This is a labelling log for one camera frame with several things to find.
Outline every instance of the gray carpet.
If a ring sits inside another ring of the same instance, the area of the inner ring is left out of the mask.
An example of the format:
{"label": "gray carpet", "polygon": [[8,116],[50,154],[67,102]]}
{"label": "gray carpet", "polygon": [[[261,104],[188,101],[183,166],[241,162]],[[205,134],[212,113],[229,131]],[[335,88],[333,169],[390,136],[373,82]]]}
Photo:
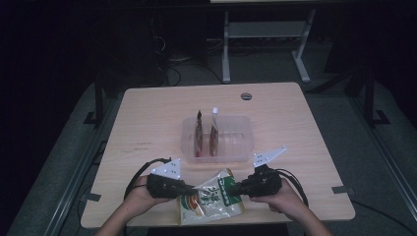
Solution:
{"label": "gray carpet", "polygon": [[[302,90],[306,90],[334,76],[323,73],[330,42],[308,43],[303,60],[312,81],[307,85],[300,81],[290,54],[296,41],[279,41],[276,45],[261,48],[246,56],[231,56],[231,84],[296,82]],[[219,84],[220,58],[218,53],[211,54],[206,68],[195,65],[201,64],[195,61],[175,66],[181,73],[178,86]],[[176,83],[177,73],[171,70],[167,75],[171,84]],[[391,124],[371,129],[357,108],[362,97],[345,96],[342,91],[345,84],[346,82],[342,82],[320,94],[306,94],[340,177],[345,186],[352,190],[350,197],[353,201],[381,210],[417,232],[416,218],[407,207],[380,152],[381,149],[375,142],[377,134],[394,156],[411,188],[416,190],[417,132],[398,110],[390,93],[378,84],[375,106],[386,113]],[[80,214],[85,206],[83,194],[89,191],[93,183],[98,165],[90,164],[100,144],[105,146],[103,141],[108,139],[122,97],[123,94],[117,99],[104,98],[105,122],[95,128],[94,125],[83,124],[87,113],[93,111],[94,105],[92,85],[86,90],[16,217],[10,235],[42,235],[45,232],[59,235],[93,234],[94,229],[80,226]],[[88,168],[85,168],[88,171],[86,176],[76,172],[79,163],[83,162],[81,158],[86,158],[84,162],[88,164]],[[69,184],[74,185],[73,195],[68,195]],[[62,210],[64,214],[60,220],[50,224],[56,209],[63,201],[68,203],[68,208]],[[354,207],[354,219],[327,222],[335,235],[412,235],[398,222],[373,209],[357,204]],[[288,229],[290,235],[302,235],[302,229],[295,223],[289,223]],[[129,229],[129,235],[146,233],[145,228]]]}

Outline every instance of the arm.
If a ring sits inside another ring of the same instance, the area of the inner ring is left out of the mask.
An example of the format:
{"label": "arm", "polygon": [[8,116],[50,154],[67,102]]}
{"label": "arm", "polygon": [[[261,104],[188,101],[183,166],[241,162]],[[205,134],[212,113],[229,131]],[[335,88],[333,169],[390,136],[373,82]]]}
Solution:
{"label": "arm", "polygon": [[251,198],[252,202],[269,204],[272,211],[283,212],[288,218],[300,223],[309,236],[332,235],[316,215],[304,205],[286,179],[282,187],[272,196]]}
{"label": "arm", "polygon": [[[135,186],[145,185],[147,176],[141,176]],[[153,206],[166,203],[169,199],[154,199],[146,187],[138,187],[132,190],[126,200],[110,215],[101,228],[95,233],[96,236],[119,235],[125,225],[135,216],[141,215]]]}

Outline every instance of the metal stand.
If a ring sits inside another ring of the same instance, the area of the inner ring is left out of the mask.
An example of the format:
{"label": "metal stand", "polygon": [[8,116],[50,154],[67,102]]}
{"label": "metal stand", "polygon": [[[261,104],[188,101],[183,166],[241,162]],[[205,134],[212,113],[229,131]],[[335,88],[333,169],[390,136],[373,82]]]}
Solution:
{"label": "metal stand", "polygon": [[94,115],[94,112],[89,112],[89,114],[86,117],[86,120],[84,121],[84,124],[93,124],[95,126],[99,126],[102,119],[103,119],[103,92],[102,92],[102,84],[100,75],[97,75],[95,77],[94,82],[94,93],[95,93],[95,119],[92,118]]}
{"label": "metal stand", "polygon": [[376,111],[379,118],[374,119],[375,78],[372,70],[369,67],[358,66],[347,70],[346,72],[331,79],[330,81],[311,90],[307,90],[306,93],[320,93],[349,78],[350,81],[344,89],[346,95],[357,96],[361,89],[365,87],[364,117],[368,124],[372,128],[375,128],[376,125],[389,124],[389,120],[382,110]]}
{"label": "metal stand", "polygon": [[223,40],[223,82],[230,83],[230,66],[228,56],[229,38],[244,37],[301,37],[300,46],[292,52],[294,62],[304,83],[310,81],[301,56],[309,37],[316,10],[311,10],[307,21],[298,22],[229,22],[228,12],[224,14]]}

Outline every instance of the snack bag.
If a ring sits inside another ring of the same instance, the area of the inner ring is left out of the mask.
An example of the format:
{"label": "snack bag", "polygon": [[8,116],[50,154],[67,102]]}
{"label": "snack bag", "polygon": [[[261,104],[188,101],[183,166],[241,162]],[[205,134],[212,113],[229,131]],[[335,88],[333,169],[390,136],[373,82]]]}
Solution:
{"label": "snack bag", "polygon": [[226,193],[226,189],[234,183],[231,170],[223,169],[195,187],[199,190],[196,195],[179,197],[180,225],[200,224],[241,214],[245,208],[240,196],[230,197]]}

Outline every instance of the floor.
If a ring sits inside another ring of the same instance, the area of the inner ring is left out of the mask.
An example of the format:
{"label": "floor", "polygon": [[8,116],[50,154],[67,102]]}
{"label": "floor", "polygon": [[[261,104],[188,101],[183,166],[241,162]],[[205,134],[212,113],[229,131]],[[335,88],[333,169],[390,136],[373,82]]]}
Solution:
{"label": "floor", "polygon": [[[217,43],[220,41],[208,42],[205,64],[177,52],[176,63],[165,71],[167,77],[163,86],[220,84],[218,45],[221,44]],[[286,39],[239,44],[230,58],[231,84],[295,82],[306,91],[335,76],[323,72],[331,42],[313,40],[308,42],[303,55],[312,81],[302,83],[291,57],[291,50],[297,45],[297,40]],[[326,225],[335,235],[416,235],[417,217],[410,210],[412,206],[408,204],[406,192],[401,189],[400,184],[404,182],[392,174],[389,157],[410,189],[417,189],[414,171],[417,132],[397,108],[390,92],[380,84],[376,84],[375,109],[383,110],[390,124],[370,128],[362,116],[363,94],[354,98],[346,96],[343,92],[346,83],[343,81],[318,94],[305,93],[356,210],[354,219],[326,222]],[[93,183],[122,99],[123,93],[105,97],[101,125],[86,125],[83,124],[86,115],[94,111],[93,85],[84,92],[12,225],[10,235],[94,233],[95,229],[80,225],[85,193]],[[56,212],[62,214],[53,217]],[[303,234],[296,223],[287,226],[289,235]],[[145,228],[129,228],[128,231],[128,235],[146,233]]]}

